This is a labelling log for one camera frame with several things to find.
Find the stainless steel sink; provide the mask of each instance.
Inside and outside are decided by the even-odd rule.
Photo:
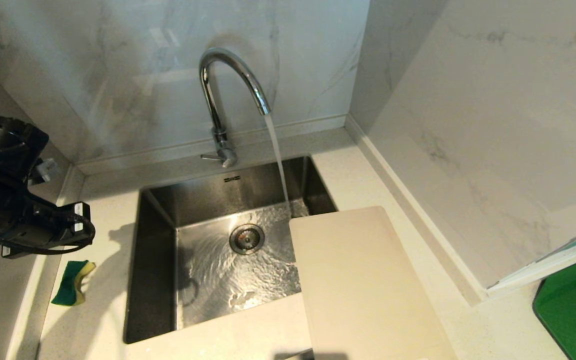
[[[336,212],[310,157],[143,189],[125,342],[301,292],[288,221]]]

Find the gooseneck spout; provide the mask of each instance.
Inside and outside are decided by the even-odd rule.
[[[225,48],[219,47],[211,47],[203,53],[201,60],[199,61],[199,80],[201,81],[203,95],[206,98],[208,111],[212,118],[212,136],[215,141],[215,147],[217,148],[217,156],[201,155],[201,158],[219,160],[221,161],[221,166],[230,167],[237,162],[237,154],[228,141],[226,126],[222,123],[222,119],[217,111],[217,106],[215,105],[215,96],[211,89],[210,76],[210,67],[214,62],[222,62],[236,71],[250,90],[254,103],[259,110],[259,114],[265,116],[270,114],[271,110],[257,78],[240,57]]]

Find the faucet handle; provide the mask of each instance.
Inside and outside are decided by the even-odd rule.
[[[223,159],[221,157],[219,157],[218,155],[210,155],[210,153],[202,153],[201,154],[201,159],[204,160],[218,160],[218,161],[222,161]]]
[[[221,167],[227,168],[235,165],[237,162],[237,153],[231,148],[224,147],[217,150],[217,155],[203,153],[201,159],[219,160],[221,162]]]

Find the logo on sink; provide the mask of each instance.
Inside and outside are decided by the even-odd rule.
[[[241,178],[242,178],[242,177],[239,176],[239,175],[233,176],[233,177],[227,177],[227,178],[224,178],[223,182],[224,182],[224,183],[230,183],[230,182],[234,182],[235,180],[239,180],[239,179],[241,179]]]

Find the cable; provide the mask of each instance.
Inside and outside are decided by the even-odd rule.
[[[92,224],[92,222],[89,219],[85,218],[82,215],[74,214],[72,212],[55,212],[55,214],[53,214],[53,215],[55,217],[65,218],[68,223],[83,223],[84,228],[87,228],[87,230],[90,232],[90,237],[88,238],[88,242],[86,244],[80,244],[77,247],[67,248],[64,250],[51,250],[49,248],[30,247],[30,246],[25,246],[23,244],[16,244],[16,243],[12,243],[8,240],[1,240],[1,239],[0,239],[0,245],[14,249],[14,250],[23,251],[24,253],[29,253],[29,254],[63,255],[63,254],[73,253],[73,252],[78,251],[78,250],[82,250],[83,248],[86,248],[86,246],[89,246],[90,244],[92,244],[92,240],[95,238],[95,235],[96,235],[96,229],[95,229],[95,226]]]

